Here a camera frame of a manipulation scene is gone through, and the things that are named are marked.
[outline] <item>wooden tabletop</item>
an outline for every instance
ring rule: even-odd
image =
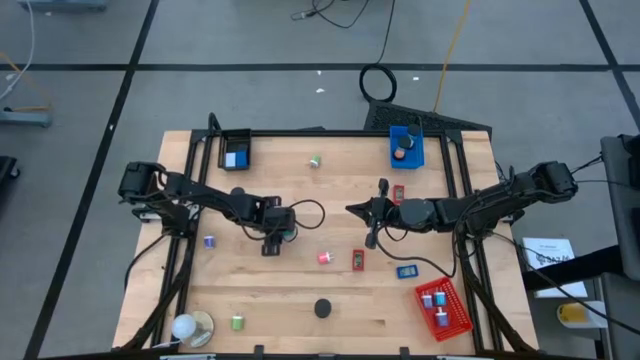
[[[170,171],[182,172],[187,156],[189,132],[165,133],[158,161]],[[474,189],[497,183],[493,154],[485,132],[463,132],[464,148]],[[298,238],[282,245],[278,257],[262,257],[261,242],[248,239],[221,214],[205,210],[200,220],[197,247],[187,300],[187,312],[202,310],[214,319],[211,341],[198,352],[250,353],[262,344],[267,353],[397,354],[408,346],[411,354],[473,354],[471,333],[436,342],[420,314],[412,290],[442,275],[425,263],[416,263],[417,278],[398,280],[397,262],[381,251],[365,251],[365,271],[353,272],[353,249],[364,249],[367,228],[348,213],[346,205],[367,201],[377,194],[378,180],[403,184],[408,198],[447,197],[445,173],[437,139],[425,139],[426,165],[417,170],[389,166],[386,138],[254,137],[251,168],[226,172],[218,169],[217,140],[213,145],[207,185],[222,191],[241,186],[258,196],[278,195],[283,204],[302,199],[322,203],[327,216],[316,230],[299,229]],[[450,146],[458,193],[462,194],[455,148]],[[197,158],[201,157],[202,146]],[[313,155],[321,155],[319,168],[309,166]],[[197,178],[199,163],[195,166]],[[313,204],[296,207],[298,221],[312,225],[320,218]],[[392,235],[402,233],[390,230]],[[506,225],[496,232],[511,236]],[[137,252],[160,233],[159,223],[143,224]],[[203,237],[214,235],[215,249],[205,249]],[[427,257],[446,271],[453,266],[451,234],[409,234],[393,242],[380,233],[380,241],[393,254]],[[145,255],[131,272],[115,345],[133,336],[159,298],[169,241]],[[336,256],[319,265],[319,252]],[[537,340],[527,296],[520,276],[515,249],[505,241],[485,240],[485,251],[498,307],[530,345]],[[465,304],[462,276],[452,279]],[[326,319],[314,314],[320,298],[331,301]],[[175,305],[167,312],[164,341],[170,337]],[[478,301],[485,347],[491,348],[486,313]],[[231,329],[231,317],[245,317],[244,330]],[[194,351],[184,346],[182,352]]]

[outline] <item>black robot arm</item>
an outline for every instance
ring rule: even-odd
[[[498,221],[516,214],[538,201],[557,203],[571,199],[578,191],[573,176],[562,163],[546,162],[509,180],[463,197],[445,199],[406,199],[395,205],[387,198],[389,182],[380,179],[378,197],[362,204],[347,206],[360,217],[370,231],[365,246],[375,249],[378,231],[383,226],[412,232],[452,231],[459,223],[463,233],[481,236],[494,229]]]
[[[193,233],[191,211],[184,203],[221,212],[227,220],[265,234],[263,256],[280,254],[283,234],[295,232],[295,211],[281,206],[279,196],[260,197],[235,188],[230,194],[199,184],[183,174],[167,171],[156,163],[131,162],[127,165],[118,195],[123,202],[146,205],[162,220],[163,233],[188,236]]]

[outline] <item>blue bin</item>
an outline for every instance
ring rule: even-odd
[[[413,149],[407,149],[404,159],[396,160],[393,152],[398,147],[398,139],[409,134],[409,128],[406,126],[392,126],[389,129],[389,158],[391,159],[391,167],[394,169],[417,169],[424,166],[424,135],[420,133],[418,140],[413,145]]]

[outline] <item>red basket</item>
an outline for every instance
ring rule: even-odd
[[[447,327],[438,327],[436,323],[436,313],[438,312],[434,296],[436,290],[444,292],[447,297],[447,305],[441,306],[442,311],[445,311],[449,317],[449,326]],[[425,309],[422,305],[422,295],[424,292],[428,292],[429,295],[433,296],[434,306],[431,309]],[[467,314],[464,307],[462,307],[458,293],[449,278],[443,277],[416,287],[416,299],[418,300],[418,306],[420,306],[424,321],[427,322],[431,334],[433,334],[433,337],[435,337],[438,342],[458,336],[473,328],[473,324],[471,320],[469,320],[469,314]]]

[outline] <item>concrete floor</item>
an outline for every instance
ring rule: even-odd
[[[111,0],[99,14],[35,17],[35,63],[126,64],[149,0]],[[347,22],[362,1],[337,2],[327,15]],[[439,63],[462,12],[463,0],[402,0],[383,62]],[[621,64],[640,63],[633,0],[591,5]],[[141,63],[260,64],[364,63],[381,50],[389,1],[372,0],[350,30],[320,18],[292,22],[307,0],[160,1]],[[28,14],[0,1],[0,51],[16,62],[28,53]],[[606,64],[578,1],[486,0],[472,4],[454,63]],[[223,128],[293,129],[322,125],[361,129],[368,109],[358,71],[137,72],[120,117],[80,242],[41,356],[106,351],[122,302],[124,270],[133,257],[138,222],[118,205],[124,165],[154,161],[164,131],[202,128],[214,111]],[[0,154],[20,160],[23,175],[0,215],[0,348],[20,358],[58,262],[123,72],[33,71],[52,94],[49,129],[0,127]],[[439,72],[396,71],[394,103],[433,106]],[[0,84],[7,73],[0,74]],[[640,91],[640,74],[624,73]],[[382,96],[386,80],[371,74],[367,87]],[[323,88],[324,93],[316,93]],[[20,86],[2,106],[33,105]],[[599,138],[637,133],[611,72],[450,72],[439,112],[493,127],[498,161],[517,170],[540,161],[584,163]],[[578,176],[601,179],[594,167]],[[616,242],[606,186],[584,184],[552,215],[534,206],[515,227],[517,237],[567,237],[584,254]],[[542,349],[594,357],[593,342],[564,332],[553,300],[532,300]]]

